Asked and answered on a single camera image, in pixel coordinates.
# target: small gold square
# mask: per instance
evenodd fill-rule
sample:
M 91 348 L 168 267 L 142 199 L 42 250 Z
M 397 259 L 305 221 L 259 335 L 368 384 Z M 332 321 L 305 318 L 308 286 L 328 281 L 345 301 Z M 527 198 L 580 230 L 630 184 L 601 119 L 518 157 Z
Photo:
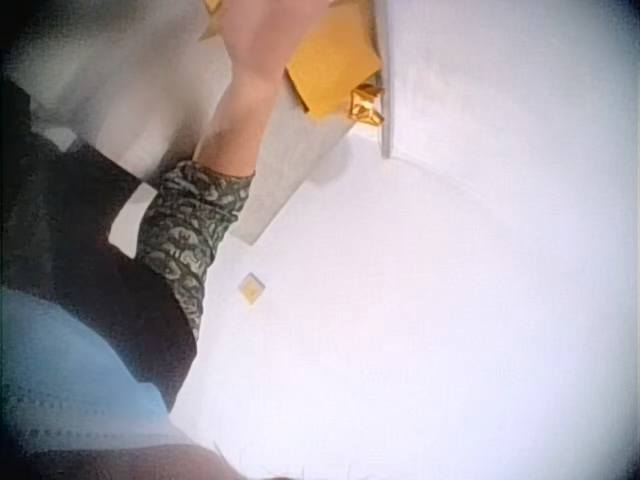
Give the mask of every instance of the small gold square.
M 265 285 L 253 274 L 250 273 L 240 284 L 240 292 L 250 305 L 256 303 L 258 298 L 264 293 Z

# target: person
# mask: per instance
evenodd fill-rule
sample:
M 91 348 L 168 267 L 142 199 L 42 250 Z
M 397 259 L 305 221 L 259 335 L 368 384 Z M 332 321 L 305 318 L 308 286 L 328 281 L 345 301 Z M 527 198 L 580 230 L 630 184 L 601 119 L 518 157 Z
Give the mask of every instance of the person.
M 136 257 L 165 282 L 195 337 L 206 272 L 248 198 L 285 66 L 328 6 L 327 0 L 224 2 L 221 31 L 232 80 L 193 159 L 163 176 Z M 79 296 L 68 287 L 48 296 L 26 283 L 3 280 L 2 289 L 2 446 L 16 478 L 243 478 L 171 424 L 165 390 L 139 380 L 135 361 L 114 347 L 119 339 L 109 338 L 108 326 L 94 326 L 74 302 L 57 300 Z

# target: forearm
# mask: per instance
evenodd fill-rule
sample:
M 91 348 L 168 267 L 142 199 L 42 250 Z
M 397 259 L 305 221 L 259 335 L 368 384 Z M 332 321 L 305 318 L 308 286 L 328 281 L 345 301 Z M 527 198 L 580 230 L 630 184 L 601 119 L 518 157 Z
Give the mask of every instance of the forearm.
M 234 73 L 194 160 L 224 175 L 253 175 L 281 83 Z

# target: white wall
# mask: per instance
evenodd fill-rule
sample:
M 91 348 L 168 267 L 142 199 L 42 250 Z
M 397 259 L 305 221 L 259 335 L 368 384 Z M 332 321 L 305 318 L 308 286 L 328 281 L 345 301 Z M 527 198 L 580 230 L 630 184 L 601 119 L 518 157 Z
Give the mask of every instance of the white wall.
M 598 2 L 424 5 L 420 166 L 351 136 L 253 248 L 225 240 L 174 419 L 254 477 L 614 478 L 639 447 L 637 51 Z
M 225 241 L 174 419 L 254 477 L 608 478 L 638 446 L 634 238 L 582 199 L 536 209 L 550 249 L 350 138 Z

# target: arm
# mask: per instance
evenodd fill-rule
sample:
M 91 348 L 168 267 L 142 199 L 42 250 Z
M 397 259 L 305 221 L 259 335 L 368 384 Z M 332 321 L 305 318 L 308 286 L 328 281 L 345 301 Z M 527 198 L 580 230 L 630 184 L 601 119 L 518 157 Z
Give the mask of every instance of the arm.
M 232 81 L 196 162 L 225 175 L 253 175 L 286 64 L 327 8 L 328 0 L 225 0 L 221 27 Z
M 233 64 L 193 162 L 161 180 L 136 258 L 164 277 L 197 336 L 204 282 L 249 194 L 285 65 L 327 0 L 225 0 L 222 35 Z

